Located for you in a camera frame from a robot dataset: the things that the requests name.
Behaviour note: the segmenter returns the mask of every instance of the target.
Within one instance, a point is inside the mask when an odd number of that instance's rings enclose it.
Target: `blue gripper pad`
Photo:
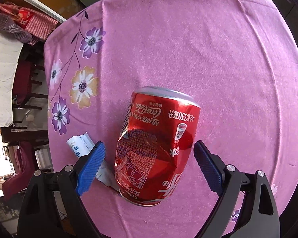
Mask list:
[[[77,186],[75,190],[79,196],[82,196],[82,194],[90,188],[91,183],[105,158],[105,153],[105,145],[102,142],[99,142],[98,146],[94,147],[89,153],[88,160],[77,178]]]
[[[205,176],[208,185],[210,186],[211,191],[216,192],[218,196],[220,196],[223,193],[223,175],[218,170],[213,159],[211,158],[212,156],[218,156],[212,155],[208,151],[207,147],[200,140],[194,144],[193,153]]]

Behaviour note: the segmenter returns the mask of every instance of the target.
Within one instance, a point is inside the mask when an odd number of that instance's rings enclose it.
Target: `purple tablecloth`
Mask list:
[[[271,0],[101,0],[51,34],[45,68],[56,171],[76,162],[66,140],[85,131],[105,143],[113,167],[132,91],[162,86],[201,105],[195,140],[240,171],[263,170],[279,214],[289,202],[298,182],[298,49]],[[157,206],[135,206],[98,181],[82,200],[110,237],[188,238],[217,195],[191,154]],[[240,206],[241,198],[227,231]]]

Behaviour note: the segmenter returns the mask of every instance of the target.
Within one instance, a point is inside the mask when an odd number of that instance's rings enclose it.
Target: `coca-cola can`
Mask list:
[[[170,197],[189,158],[200,106],[161,87],[134,91],[117,144],[115,177],[121,195],[140,206]]]

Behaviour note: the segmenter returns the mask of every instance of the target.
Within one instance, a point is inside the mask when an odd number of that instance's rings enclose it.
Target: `barcode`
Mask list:
[[[125,116],[124,124],[123,124],[123,127],[122,127],[121,132],[120,132],[120,136],[123,135],[123,137],[125,139],[128,139],[128,140],[129,140],[129,137],[128,137],[128,122],[129,122],[129,115],[130,115],[131,104],[132,103],[130,101],[129,102],[129,105],[128,105],[127,113],[126,113],[126,116]]]

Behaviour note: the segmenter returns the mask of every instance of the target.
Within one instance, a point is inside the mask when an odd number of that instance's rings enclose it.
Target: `metal bolt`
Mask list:
[[[226,168],[227,168],[227,170],[229,170],[230,172],[234,172],[234,171],[235,171],[235,166],[233,166],[233,165],[228,165]]]
[[[264,177],[264,176],[265,176],[264,171],[259,170],[259,171],[257,171],[257,173],[258,173],[258,175],[261,176],[261,177]]]
[[[37,171],[34,172],[34,175],[35,176],[39,176],[40,174],[41,174],[41,171],[40,170],[37,170]]]
[[[72,165],[67,165],[67,166],[64,168],[64,170],[65,170],[66,172],[70,172],[70,171],[73,170],[73,166],[72,166]]]

